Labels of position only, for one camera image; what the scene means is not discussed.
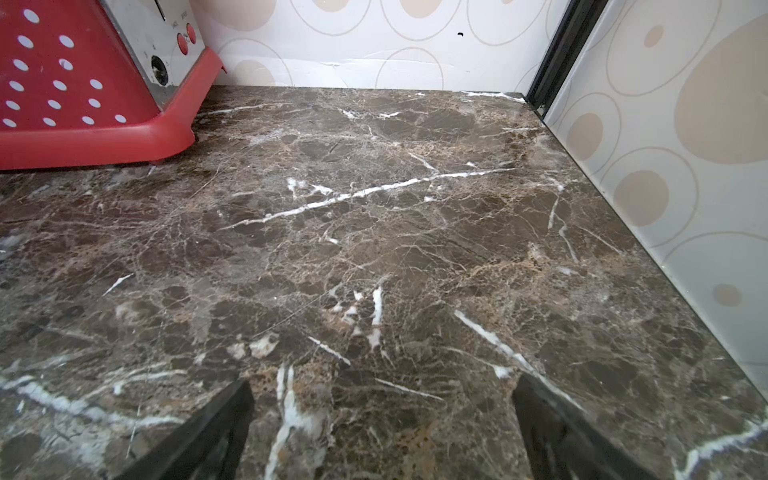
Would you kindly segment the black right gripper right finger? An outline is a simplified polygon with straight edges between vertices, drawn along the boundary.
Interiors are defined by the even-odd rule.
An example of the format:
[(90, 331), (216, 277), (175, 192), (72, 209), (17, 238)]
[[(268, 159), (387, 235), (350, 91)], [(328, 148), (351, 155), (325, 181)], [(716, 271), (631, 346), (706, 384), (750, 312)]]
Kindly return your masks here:
[(512, 400), (534, 479), (655, 477), (534, 376), (521, 374)]

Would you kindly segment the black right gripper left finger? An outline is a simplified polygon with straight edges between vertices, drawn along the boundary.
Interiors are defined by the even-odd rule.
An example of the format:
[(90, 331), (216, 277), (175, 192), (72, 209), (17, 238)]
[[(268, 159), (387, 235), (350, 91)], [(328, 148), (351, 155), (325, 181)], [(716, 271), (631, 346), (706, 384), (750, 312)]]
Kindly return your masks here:
[(239, 378), (134, 462), (120, 479), (233, 479), (253, 418), (249, 382)]

